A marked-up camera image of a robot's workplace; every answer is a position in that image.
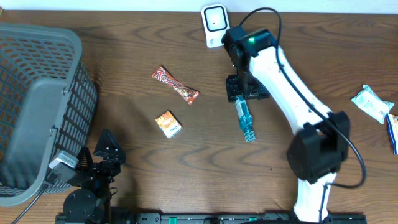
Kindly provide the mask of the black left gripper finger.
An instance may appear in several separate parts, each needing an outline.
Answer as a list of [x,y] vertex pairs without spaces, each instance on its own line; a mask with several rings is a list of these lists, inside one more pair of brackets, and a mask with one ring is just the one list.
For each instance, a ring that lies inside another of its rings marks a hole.
[[76,170],[78,172],[89,172],[93,167],[93,160],[91,152],[87,147],[82,147],[77,156],[78,164],[76,165]]
[[108,129],[102,131],[93,154],[119,165],[126,161],[125,152]]

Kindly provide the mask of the teal mouthwash bottle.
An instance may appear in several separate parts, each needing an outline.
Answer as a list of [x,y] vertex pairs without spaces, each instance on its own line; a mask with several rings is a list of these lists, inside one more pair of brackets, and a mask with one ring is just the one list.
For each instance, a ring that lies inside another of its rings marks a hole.
[[239,126],[244,134],[246,142],[254,142],[256,140],[253,130],[253,119],[249,112],[246,100],[239,96],[235,101],[236,111],[238,113]]

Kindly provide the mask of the red brown snack bag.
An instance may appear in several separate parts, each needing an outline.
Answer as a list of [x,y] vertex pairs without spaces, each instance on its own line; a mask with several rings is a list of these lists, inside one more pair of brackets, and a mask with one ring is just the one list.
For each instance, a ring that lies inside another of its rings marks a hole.
[[160,66],[152,74],[152,78],[173,88],[189,105],[191,105],[200,95],[200,92],[198,90],[185,86],[174,76],[172,76],[163,66]]

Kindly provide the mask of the orange snack packet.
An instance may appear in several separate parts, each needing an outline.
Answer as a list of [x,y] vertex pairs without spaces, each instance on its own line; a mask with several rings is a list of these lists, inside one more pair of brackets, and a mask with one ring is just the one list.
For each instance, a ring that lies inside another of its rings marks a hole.
[[164,114],[160,115],[155,119],[155,122],[168,139],[182,130],[182,125],[170,111],[166,111]]

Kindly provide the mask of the pale green wet wipes pack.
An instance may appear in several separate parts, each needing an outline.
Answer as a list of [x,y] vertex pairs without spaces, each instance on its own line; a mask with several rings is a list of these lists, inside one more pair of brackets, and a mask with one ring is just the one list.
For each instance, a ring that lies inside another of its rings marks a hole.
[[394,106],[393,102],[381,100],[369,85],[363,85],[363,90],[353,97],[351,101],[381,124],[384,124],[386,116]]

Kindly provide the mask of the yellow snack bag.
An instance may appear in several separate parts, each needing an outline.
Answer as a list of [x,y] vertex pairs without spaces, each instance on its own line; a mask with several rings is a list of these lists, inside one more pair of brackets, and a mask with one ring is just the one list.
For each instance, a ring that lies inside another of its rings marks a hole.
[[386,116],[387,119],[387,130],[390,137],[390,142],[392,146],[392,151],[394,155],[397,155],[397,147],[398,147],[398,122],[397,116],[393,114],[388,114]]

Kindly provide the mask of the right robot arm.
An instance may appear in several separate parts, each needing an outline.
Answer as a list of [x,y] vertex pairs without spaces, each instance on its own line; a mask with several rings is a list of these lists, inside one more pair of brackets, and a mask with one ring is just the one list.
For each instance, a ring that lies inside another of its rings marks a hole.
[[348,157],[343,138],[350,129],[348,116],[333,113],[316,98],[267,29],[247,34],[236,26],[226,31],[221,42],[238,68],[244,95],[253,98],[254,87],[263,86],[289,122],[294,138],[287,160],[298,177],[296,217],[303,222],[324,221],[330,185]]

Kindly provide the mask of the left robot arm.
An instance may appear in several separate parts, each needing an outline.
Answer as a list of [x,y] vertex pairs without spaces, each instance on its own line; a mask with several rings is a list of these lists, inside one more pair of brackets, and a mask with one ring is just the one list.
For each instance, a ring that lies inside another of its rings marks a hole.
[[65,223],[134,223],[127,210],[111,206],[118,190],[110,185],[126,161],[126,154],[111,131],[102,131],[94,153],[83,147],[77,159],[70,184],[78,189],[64,201]]

